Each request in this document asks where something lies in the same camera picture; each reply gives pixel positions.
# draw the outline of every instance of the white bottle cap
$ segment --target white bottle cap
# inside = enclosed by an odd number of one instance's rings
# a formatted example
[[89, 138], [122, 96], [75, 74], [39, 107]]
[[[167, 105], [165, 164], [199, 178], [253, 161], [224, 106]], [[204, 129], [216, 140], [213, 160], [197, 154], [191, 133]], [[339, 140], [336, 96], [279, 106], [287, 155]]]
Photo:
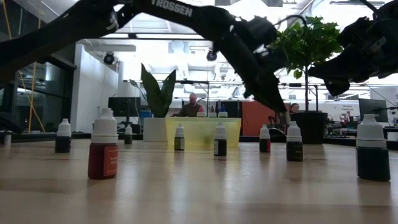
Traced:
[[129, 125], [127, 125], [126, 130], [124, 131], [124, 134], [132, 135], [132, 128]]
[[197, 112], [198, 118], [204, 118], [206, 116], [205, 112]]
[[184, 127], [182, 124], [178, 124], [177, 128], [175, 129], [175, 137], [184, 138]]
[[110, 108], [103, 108], [101, 117], [95, 120], [91, 142], [103, 144], [118, 142], [118, 122], [112, 117]]
[[386, 147], [383, 127], [374, 118], [374, 114], [365, 114], [362, 123], [357, 127], [356, 146]]
[[263, 124], [262, 128], [260, 129], [260, 138], [261, 139], [269, 139], [270, 138], [269, 129], [266, 124]]
[[289, 122], [290, 126], [287, 129], [287, 136], [286, 136], [286, 141], [287, 142], [301, 142], [302, 137], [301, 137], [301, 130], [297, 126], [297, 123], [295, 121]]
[[209, 118], [216, 118], [217, 113], [216, 112], [209, 112]]
[[218, 126], [216, 127], [214, 139], [226, 139], [226, 129], [221, 122], [218, 123]]
[[218, 117], [219, 118], [227, 118], [228, 117], [228, 112], [218, 112]]
[[57, 136], [62, 136], [62, 137], [71, 137], [72, 136], [72, 132], [70, 131], [70, 124], [68, 122], [68, 119], [66, 119], [66, 118], [62, 119], [62, 122], [58, 125]]

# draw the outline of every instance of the red liquid bottle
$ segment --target red liquid bottle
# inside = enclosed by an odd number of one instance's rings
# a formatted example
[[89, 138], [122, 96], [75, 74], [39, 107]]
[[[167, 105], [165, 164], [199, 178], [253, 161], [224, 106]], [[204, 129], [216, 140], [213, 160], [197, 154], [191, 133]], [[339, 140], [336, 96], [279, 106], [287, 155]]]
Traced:
[[110, 179], [118, 173], [118, 122], [109, 108], [103, 108], [95, 121], [88, 156], [88, 178]]

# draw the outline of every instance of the yellow container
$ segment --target yellow container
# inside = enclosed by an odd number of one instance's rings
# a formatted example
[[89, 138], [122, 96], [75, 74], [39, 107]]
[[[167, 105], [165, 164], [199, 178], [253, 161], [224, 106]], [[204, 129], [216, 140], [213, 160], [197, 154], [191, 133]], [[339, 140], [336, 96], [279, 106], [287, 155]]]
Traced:
[[175, 129], [182, 124], [186, 147], [213, 147], [215, 129], [220, 122], [226, 129], [228, 147], [238, 147], [241, 118], [166, 118], [167, 143], [174, 145]]

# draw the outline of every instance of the black robotic arm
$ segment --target black robotic arm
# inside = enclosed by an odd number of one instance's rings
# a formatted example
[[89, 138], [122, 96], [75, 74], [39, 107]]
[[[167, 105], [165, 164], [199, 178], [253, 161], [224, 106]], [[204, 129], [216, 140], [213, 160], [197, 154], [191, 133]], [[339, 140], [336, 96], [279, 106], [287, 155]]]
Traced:
[[[113, 7], [124, 6], [115, 12]], [[139, 13], [147, 13], [192, 28], [213, 42], [242, 78], [246, 93], [276, 112], [286, 108], [274, 72], [285, 64], [281, 50], [254, 51], [276, 40], [275, 27], [264, 18], [251, 21], [214, 6], [192, 6], [176, 0], [80, 0], [45, 27], [0, 43], [0, 84], [14, 79], [16, 70], [81, 39], [116, 32]]]
[[360, 0], [373, 14], [344, 28], [337, 41], [344, 48], [339, 56], [311, 68], [308, 74], [321, 78], [332, 96], [349, 89], [350, 82], [370, 77], [384, 78], [398, 72], [398, 0], [376, 9]]

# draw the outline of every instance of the red partition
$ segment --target red partition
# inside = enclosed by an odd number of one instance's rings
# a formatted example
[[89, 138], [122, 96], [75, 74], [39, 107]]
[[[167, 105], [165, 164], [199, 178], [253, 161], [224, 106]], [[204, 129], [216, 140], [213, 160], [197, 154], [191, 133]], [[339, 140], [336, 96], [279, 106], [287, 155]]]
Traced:
[[243, 136], [258, 136], [263, 124], [269, 124], [268, 116], [275, 117], [275, 112], [257, 101], [242, 102]]

